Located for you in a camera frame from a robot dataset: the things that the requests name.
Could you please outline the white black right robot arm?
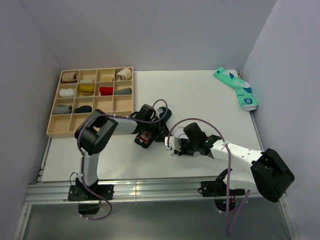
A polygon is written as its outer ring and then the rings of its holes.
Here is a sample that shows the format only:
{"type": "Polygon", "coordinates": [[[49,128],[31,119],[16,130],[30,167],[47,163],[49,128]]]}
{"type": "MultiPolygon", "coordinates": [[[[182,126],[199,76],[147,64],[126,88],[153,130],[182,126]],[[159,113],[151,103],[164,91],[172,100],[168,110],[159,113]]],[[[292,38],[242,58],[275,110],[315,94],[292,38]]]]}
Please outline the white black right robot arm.
{"type": "Polygon", "coordinates": [[[207,136],[195,122],[184,127],[183,132],[187,138],[181,139],[178,155],[200,153],[242,168],[227,168],[214,181],[203,181],[200,187],[203,197],[243,196],[251,190],[276,203],[295,180],[292,171],[271,148],[252,150],[223,142],[219,136],[207,136]]]}

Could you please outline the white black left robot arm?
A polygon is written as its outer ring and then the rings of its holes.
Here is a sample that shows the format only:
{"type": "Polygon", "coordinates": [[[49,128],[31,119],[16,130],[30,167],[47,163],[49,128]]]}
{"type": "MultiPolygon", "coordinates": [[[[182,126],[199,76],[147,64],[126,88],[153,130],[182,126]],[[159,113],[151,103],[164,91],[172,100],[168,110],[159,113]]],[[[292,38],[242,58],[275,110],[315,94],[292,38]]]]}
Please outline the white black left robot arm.
{"type": "Polygon", "coordinates": [[[100,152],[114,133],[133,134],[134,142],[147,149],[153,142],[163,142],[168,136],[167,121],[171,116],[169,108],[155,109],[148,104],[128,116],[112,116],[100,109],[94,110],[74,134],[81,153],[80,176],[76,179],[79,194],[86,200],[96,197],[100,152]]]}

